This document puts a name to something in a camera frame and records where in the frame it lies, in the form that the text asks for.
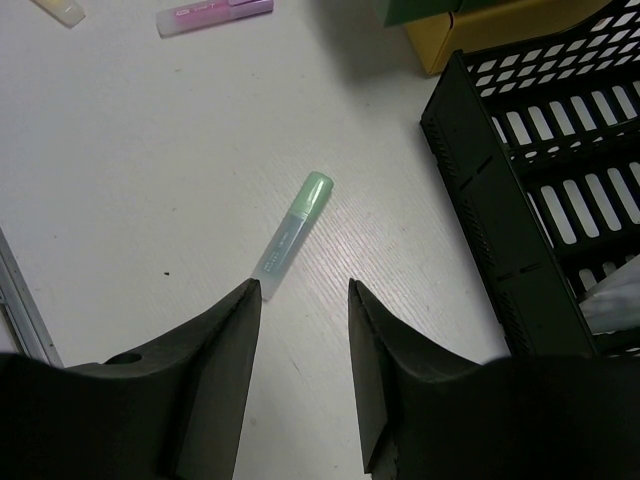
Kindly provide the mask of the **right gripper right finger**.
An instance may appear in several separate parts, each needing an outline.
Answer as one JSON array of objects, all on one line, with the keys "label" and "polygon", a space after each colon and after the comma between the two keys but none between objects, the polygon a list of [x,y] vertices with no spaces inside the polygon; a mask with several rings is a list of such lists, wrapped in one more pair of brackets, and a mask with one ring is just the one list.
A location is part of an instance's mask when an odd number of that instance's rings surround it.
[{"label": "right gripper right finger", "polygon": [[635,479],[635,358],[505,357],[480,365],[348,287],[365,472],[374,479]]}]

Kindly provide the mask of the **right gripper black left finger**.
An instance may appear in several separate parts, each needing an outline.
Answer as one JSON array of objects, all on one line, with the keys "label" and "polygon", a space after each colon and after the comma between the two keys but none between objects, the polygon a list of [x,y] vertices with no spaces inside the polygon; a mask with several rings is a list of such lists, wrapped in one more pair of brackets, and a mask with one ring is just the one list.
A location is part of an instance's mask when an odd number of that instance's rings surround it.
[{"label": "right gripper black left finger", "polygon": [[229,479],[261,317],[249,279],[103,363],[1,357],[5,479]]}]

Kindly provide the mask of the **pastel green highlighter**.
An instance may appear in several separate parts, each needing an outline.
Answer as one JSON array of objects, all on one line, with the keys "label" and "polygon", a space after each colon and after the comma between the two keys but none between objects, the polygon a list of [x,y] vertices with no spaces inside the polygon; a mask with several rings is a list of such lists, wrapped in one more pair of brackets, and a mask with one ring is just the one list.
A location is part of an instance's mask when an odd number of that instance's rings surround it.
[{"label": "pastel green highlighter", "polygon": [[305,179],[252,272],[251,278],[260,282],[263,301],[269,301],[278,290],[333,187],[334,181],[320,172],[311,172]]}]

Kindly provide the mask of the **pastel purple highlighter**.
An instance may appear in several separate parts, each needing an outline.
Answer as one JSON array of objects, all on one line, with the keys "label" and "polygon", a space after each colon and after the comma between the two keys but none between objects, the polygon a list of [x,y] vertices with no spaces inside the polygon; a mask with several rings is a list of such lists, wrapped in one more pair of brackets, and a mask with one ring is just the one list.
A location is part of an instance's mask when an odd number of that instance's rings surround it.
[{"label": "pastel purple highlighter", "polygon": [[161,37],[172,37],[271,13],[273,8],[272,0],[202,1],[158,12],[156,27]]}]

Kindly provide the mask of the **yellow bottom drawer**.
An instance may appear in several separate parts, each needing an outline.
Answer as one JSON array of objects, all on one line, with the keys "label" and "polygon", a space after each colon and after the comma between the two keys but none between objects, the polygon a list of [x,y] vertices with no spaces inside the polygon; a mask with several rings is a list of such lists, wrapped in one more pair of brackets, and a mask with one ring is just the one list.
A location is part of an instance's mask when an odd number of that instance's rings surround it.
[{"label": "yellow bottom drawer", "polygon": [[550,35],[597,13],[607,0],[510,1],[462,13],[442,13],[405,25],[427,75],[443,71],[451,55]]}]

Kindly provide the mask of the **pastel yellow highlighter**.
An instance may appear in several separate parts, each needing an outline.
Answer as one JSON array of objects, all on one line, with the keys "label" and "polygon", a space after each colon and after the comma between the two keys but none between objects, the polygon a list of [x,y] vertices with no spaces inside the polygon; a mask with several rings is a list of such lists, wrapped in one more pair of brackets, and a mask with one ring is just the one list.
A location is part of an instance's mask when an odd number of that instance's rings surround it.
[{"label": "pastel yellow highlighter", "polygon": [[33,0],[33,3],[67,28],[75,27],[86,17],[75,0]]}]

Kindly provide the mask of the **green drawer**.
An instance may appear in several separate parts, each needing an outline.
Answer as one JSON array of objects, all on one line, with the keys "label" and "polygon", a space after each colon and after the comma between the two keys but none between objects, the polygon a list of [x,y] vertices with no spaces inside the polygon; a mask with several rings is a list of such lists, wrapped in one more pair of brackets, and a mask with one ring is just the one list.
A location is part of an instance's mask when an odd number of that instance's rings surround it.
[{"label": "green drawer", "polygon": [[434,15],[470,8],[474,1],[374,0],[373,9],[385,27],[401,25]]}]

